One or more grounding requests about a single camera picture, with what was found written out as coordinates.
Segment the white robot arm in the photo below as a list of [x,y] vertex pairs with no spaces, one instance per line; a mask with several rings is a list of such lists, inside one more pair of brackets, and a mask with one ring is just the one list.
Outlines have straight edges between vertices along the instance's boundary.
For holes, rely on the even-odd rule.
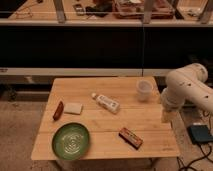
[[170,71],[165,77],[166,88],[160,95],[162,122],[171,122],[186,100],[213,114],[213,89],[205,84],[207,79],[208,71],[199,63]]

